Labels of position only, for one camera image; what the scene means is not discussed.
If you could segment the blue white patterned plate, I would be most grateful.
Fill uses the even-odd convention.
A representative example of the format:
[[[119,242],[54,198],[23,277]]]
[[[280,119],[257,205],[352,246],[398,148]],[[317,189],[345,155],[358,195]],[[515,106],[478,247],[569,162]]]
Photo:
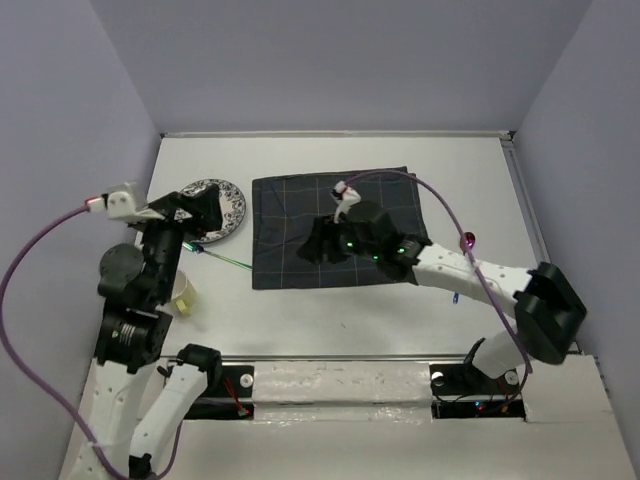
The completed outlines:
[[[212,186],[218,187],[223,222],[220,230],[208,231],[204,236],[195,240],[195,243],[204,245],[212,244],[229,237],[241,226],[247,211],[247,202],[244,194],[238,186],[227,180],[197,180],[182,188],[180,193],[193,197],[209,190]]]

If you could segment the dark grey checked cloth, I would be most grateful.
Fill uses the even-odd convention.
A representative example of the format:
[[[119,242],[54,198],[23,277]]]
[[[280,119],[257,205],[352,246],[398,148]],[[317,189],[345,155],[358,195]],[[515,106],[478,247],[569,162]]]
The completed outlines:
[[[392,281],[373,261],[313,265],[297,255],[308,239],[313,220],[331,215],[335,184],[356,171],[318,172],[258,178],[252,181],[252,288],[255,290],[363,287]],[[387,210],[398,230],[424,236],[418,185],[404,176],[380,174],[360,180],[356,191],[364,200]]]

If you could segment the pale yellow cup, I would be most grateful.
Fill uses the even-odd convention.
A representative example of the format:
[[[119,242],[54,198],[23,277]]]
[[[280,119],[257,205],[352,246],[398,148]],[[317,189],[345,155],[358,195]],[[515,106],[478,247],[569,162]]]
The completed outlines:
[[[176,272],[168,308],[179,317],[188,317],[197,302],[198,294],[189,277],[181,270]]]

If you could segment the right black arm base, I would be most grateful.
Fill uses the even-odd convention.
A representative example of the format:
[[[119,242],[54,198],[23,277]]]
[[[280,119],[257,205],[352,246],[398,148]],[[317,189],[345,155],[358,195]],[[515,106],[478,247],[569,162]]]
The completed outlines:
[[[431,410],[435,419],[526,418],[515,370],[492,379],[467,364],[432,364]]]

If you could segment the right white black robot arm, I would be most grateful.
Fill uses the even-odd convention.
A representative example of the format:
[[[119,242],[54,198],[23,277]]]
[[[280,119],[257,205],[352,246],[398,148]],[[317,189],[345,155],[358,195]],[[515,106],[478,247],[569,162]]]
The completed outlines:
[[[363,201],[312,223],[298,256],[312,264],[361,257],[391,280],[458,293],[496,308],[504,330],[474,344],[460,368],[462,384],[482,392],[531,361],[562,364],[587,310],[554,264],[515,268],[473,260],[429,238],[402,232],[388,212]]]

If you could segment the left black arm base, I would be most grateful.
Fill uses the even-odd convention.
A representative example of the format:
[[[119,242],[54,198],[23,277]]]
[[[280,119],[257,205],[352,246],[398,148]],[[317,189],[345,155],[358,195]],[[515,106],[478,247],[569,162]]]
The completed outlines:
[[[187,362],[175,359],[158,366],[163,389],[153,407],[180,423],[182,420],[245,421],[254,416],[252,390],[239,380],[249,371],[223,367],[218,359]]]

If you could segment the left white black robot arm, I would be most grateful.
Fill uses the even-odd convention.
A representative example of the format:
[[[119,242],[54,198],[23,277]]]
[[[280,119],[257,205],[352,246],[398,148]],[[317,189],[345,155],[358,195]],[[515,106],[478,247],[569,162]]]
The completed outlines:
[[[221,228],[219,189],[185,195],[170,192],[152,202],[124,183],[85,203],[138,230],[141,244],[118,244],[99,263],[104,300],[94,350],[94,384],[85,440],[69,473],[72,479],[160,479],[162,456],[174,448],[180,425],[198,395],[221,383],[219,351],[189,344],[146,415],[138,415],[157,371],[173,317],[171,298],[183,244]]]

